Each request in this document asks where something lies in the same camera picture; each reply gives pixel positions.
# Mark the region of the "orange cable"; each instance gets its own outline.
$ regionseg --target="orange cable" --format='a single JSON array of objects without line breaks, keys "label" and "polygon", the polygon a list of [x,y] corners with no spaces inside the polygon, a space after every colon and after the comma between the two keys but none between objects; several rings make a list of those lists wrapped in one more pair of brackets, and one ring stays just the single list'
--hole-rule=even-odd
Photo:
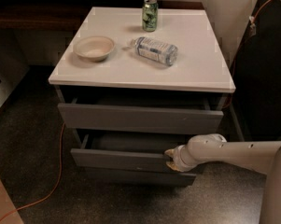
[{"label": "orange cable", "polygon": [[40,200],[38,200],[38,201],[36,201],[36,202],[34,202],[34,203],[26,204],[26,205],[24,205],[24,206],[21,206],[21,207],[19,207],[19,208],[16,208],[16,209],[14,209],[14,210],[12,210],[12,211],[10,211],[10,212],[4,214],[4,215],[0,218],[0,222],[1,222],[4,218],[8,217],[9,215],[11,215],[11,214],[13,214],[13,213],[15,213],[15,212],[17,212],[17,211],[20,211],[20,210],[22,210],[22,209],[24,209],[24,208],[27,208],[27,207],[30,207],[30,206],[33,206],[33,205],[36,205],[36,204],[39,204],[39,203],[44,202],[44,201],[45,201],[47,198],[49,198],[49,197],[53,194],[53,192],[57,189],[57,187],[58,187],[58,185],[59,185],[59,183],[60,183],[61,177],[62,177],[62,172],[63,172],[63,152],[62,152],[62,150],[63,150],[63,132],[64,132],[64,127],[65,127],[65,124],[63,124],[62,130],[61,130],[61,134],[60,134],[60,139],[59,139],[59,174],[58,174],[58,179],[57,179],[57,182],[56,182],[56,184],[55,184],[53,190],[52,190],[46,197],[44,197],[44,198],[42,198],[42,199],[40,199]]},{"label": "orange cable", "polygon": [[253,18],[253,20],[252,20],[252,24],[254,24],[255,23],[255,20],[256,20],[256,18],[259,16],[259,14],[260,14],[260,11],[267,5],[267,4],[269,4],[270,2],[272,2],[273,0],[268,0],[268,1],[266,1],[259,9],[258,9],[258,11],[256,12],[256,14],[255,14],[255,16],[254,16],[254,18]]},{"label": "orange cable", "polygon": [[[236,64],[236,57],[237,57],[237,54],[238,52],[240,51],[240,49],[242,48],[242,46],[248,41],[249,39],[247,39],[244,43],[240,44],[239,48],[237,49],[235,55],[234,55],[234,58],[233,58],[233,62],[232,62],[232,65],[231,65],[231,68],[232,68],[232,77],[234,77],[234,73],[235,73],[235,64]],[[231,93],[226,101],[225,101],[225,104],[223,105],[222,109],[223,108],[228,108],[231,104],[232,104],[232,97],[233,97],[233,94]]]}]

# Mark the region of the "cable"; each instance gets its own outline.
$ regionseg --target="cable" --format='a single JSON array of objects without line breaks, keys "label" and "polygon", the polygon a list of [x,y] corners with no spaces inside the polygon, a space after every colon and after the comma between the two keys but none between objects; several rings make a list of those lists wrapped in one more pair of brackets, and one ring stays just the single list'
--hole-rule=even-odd
[{"label": "cable", "polygon": [[33,206],[33,205],[36,205],[36,204],[39,204],[39,203],[42,203],[44,202],[46,199],[48,199],[52,194],[53,192],[57,189],[57,187],[59,186],[59,183],[60,183],[60,180],[61,180],[61,177],[62,177],[62,172],[63,172],[63,132],[64,132],[64,127],[65,127],[65,124],[63,124],[63,127],[62,127],[62,130],[61,130],[61,133],[60,133],[60,138],[59,138],[59,173],[58,173],[58,178],[57,178],[57,182],[54,186],[54,188],[52,189],[52,191],[44,198],[36,201],[36,202],[33,202],[33,203],[29,203],[29,204],[26,204],[24,206],[21,206],[19,208],[16,208],[6,214],[4,214],[1,218],[0,218],[0,222],[8,217],[9,215],[17,212],[17,211],[20,211],[24,208],[27,208],[27,207],[30,207],[30,206]]},{"label": "cable", "polygon": [[[263,9],[265,6],[267,6],[269,3],[271,3],[272,1],[273,1],[273,0],[268,0],[268,1],[266,1],[266,2],[257,10],[257,12],[255,13],[255,16],[254,16],[254,17],[251,17],[251,25],[250,25],[251,29],[255,28],[255,20],[256,20],[256,18],[259,16],[259,14],[260,14],[260,12],[262,11],[262,9]],[[235,73],[235,61],[236,61],[237,54],[238,54],[239,50],[242,48],[242,46],[249,40],[249,38],[248,38],[247,40],[245,40],[245,41],[240,45],[240,47],[238,48],[238,50],[237,50],[236,53],[235,53],[235,56],[234,56],[233,62],[232,62],[232,66],[231,66],[231,68],[232,68],[232,77],[234,76],[234,73]],[[232,104],[232,94],[230,94],[229,97],[226,99],[225,104],[223,105],[222,108],[227,108],[227,107],[229,107],[231,104]]]},{"label": "cable", "polygon": [[253,18],[253,20],[252,20],[252,22],[251,22],[252,24],[255,23],[255,20],[256,20],[256,18],[259,16],[261,10],[262,10],[267,4],[271,3],[272,1],[273,1],[273,0],[268,0],[268,1],[266,1],[266,2],[258,9],[258,11],[256,12],[256,14],[255,14],[255,16],[254,16],[254,18]]}]

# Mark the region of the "dark floor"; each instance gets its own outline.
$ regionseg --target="dark floor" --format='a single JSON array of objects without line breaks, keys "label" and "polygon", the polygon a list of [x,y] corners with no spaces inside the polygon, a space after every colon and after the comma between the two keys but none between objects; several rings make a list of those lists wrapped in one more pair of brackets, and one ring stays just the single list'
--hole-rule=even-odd
[{"label": "dark floor", "polygon": [[[50,72],[32,68],[0,115],[0,178],[17,207],[45,197],[58,175],[63,121]],[[236,140],[228,111],[219,131]],[[60,186],[19,212],[24,223],[258,223],[264,175],[216,162],[186,188],[96,183],[75,166],[72,147],[65,129]]]}]

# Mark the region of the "dark wooden shelf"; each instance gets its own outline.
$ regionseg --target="dark wooden shelf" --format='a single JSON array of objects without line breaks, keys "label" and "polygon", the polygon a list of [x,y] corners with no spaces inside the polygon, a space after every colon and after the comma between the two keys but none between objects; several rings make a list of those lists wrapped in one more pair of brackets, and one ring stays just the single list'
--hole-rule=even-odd
[{"label": "dark wooden shelf", "polygon": [[[141,7],[142,0],[0,0],[0,29],[76,31],[92,7]],[[202,3],[159,1],[160,8],[204,9]]]}]

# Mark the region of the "green can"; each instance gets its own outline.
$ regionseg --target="green can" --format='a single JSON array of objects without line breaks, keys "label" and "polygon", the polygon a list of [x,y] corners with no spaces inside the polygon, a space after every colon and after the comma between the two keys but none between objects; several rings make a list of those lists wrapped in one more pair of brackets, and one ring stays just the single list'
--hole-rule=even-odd
[{"label": "green can", "polygon": [[142,27],[147,32],[153,32],[158,24],[157,0],[144,0],[142,7]]}]

